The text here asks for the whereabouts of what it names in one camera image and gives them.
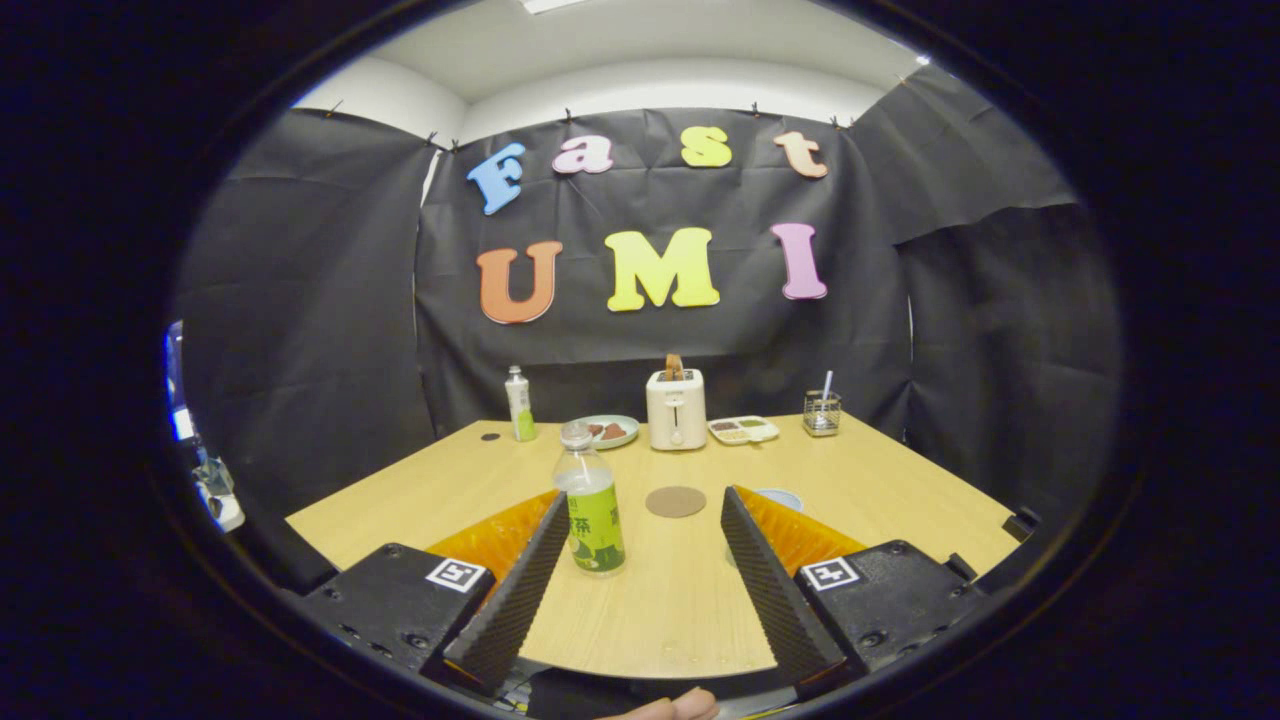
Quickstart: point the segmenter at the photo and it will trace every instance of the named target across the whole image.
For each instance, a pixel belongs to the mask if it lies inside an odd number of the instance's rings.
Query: table surface
[[[759,445],[649,447],[648,428],[602,451],[613,469],[627,560],[591,578],[562,551],[520,655],[572,670],[631,678],[709,678],[774,666],[719,528],[724,488],[782,488],[804,512],[867,546],[905,539],[933,559],[960,553],[979,574],[1016,542],[1010,512],[901,443],[844,415],[840,433],[813,438],[799,415],[771,418],[781,436]],[[483,441],[485,433],[500,433]],[[426,548],[494,512],[550,489],[559,425],[516,442],[507,421],[481,420],[288,518],[340,569],[388,542]],[[652,491],[687,486],[707,507],[659,518]]]

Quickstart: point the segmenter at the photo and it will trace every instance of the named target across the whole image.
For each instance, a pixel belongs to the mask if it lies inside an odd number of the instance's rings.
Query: foam letter
[[[790,300],[826,297],[827,286],[818,279],[813,265],[813,225],[778,223],[769,229],[782,241],[782,255],[787,261],[787,284],[782,287],[782,295]]]
[[[787,161],[797,173],[806,178],[820,178],[827,174],[827,165],[814,163],[810,152],[818,151],[818,143],[805,140],[799,132],[791,131],[773,138],[774,145],[781,145],[787,151]]]
[[[509,247],[490,250],[476,258],[480,265],[480,310],[495,323],[527,323],[536,320],[556,300],[556,256],[563,249],[554,240],[535,242],[525,250],[534,259],[534,292],[529,300],[511,299],[511,261],[516,251]]]
[[[613,159],[609,158],[612,147],[613,143],[609,142],[609,138],[600,135],[584,135],[567,140],[564,145],[561,145],[561,150],[564,152],[552,160],[552,169],[564,174],[580,170],[603,173],[613,167]]]
[[[613,250],[613,297],[608,301],[609,310],[625,313],[644,307],[644,297],[636,292],[637,279],[658,307],[667,301],[667,291],[677,277],[680,284],[671,296],[676,305],[696,307],[719,302],[719,292],[712,287],[712,272],[707,264],[707,243],[710,241],[710,231],[680,228],[671,236],[667,251],[659,258],[649,241],[637,232],[616,232],[604,238],[604,245]]]
[[[691,168],[721,168],[733,159],[733,151],[728,149],[728,136],[719,128],[705,128],[694,126],[685,128],[680,133],[680,142],[685,149],[680,156]]]
[[[475,181],[484,195],[485,215],[493,215],[520,195],[520,186],[507,184],[507,181],[517,181],[524,174],[520,160],[516,160],[524,154],[525,146],[512,142],[467,173],[467,179]]]

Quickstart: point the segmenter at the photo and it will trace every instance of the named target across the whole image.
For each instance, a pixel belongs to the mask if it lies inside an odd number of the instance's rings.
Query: plastic bottle
[[[529,380],[520,374],[520,365],[512,365],[509,373],[507,404],[511,406],[511,427],[518,442],[530,441],[538,437],[538,428],[534,425],[534,410],[529,404]]]
[[[568,495],[568,547],[573,562],[599,578],[621,573],[626,550],[613,473],[591,448],[586,423],[561,428],[561,445],[564,454],[556,464],[553,482]]]

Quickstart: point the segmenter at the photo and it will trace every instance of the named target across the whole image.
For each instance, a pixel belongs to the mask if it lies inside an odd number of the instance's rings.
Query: toaster
[[[703,374],[681,370],[675,380],[666,370],[645,383],[649,405],[649,445],[654,450],[696,450],[707,445],[707,393]]]

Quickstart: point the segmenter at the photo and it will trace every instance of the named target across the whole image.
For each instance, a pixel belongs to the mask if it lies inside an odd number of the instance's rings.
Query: hand
[[[716,705],[716,696],[701,688],[694,688],[676,700],[664,697],[631,712],[598,720],[712,720],[717,715],[719,706]]]

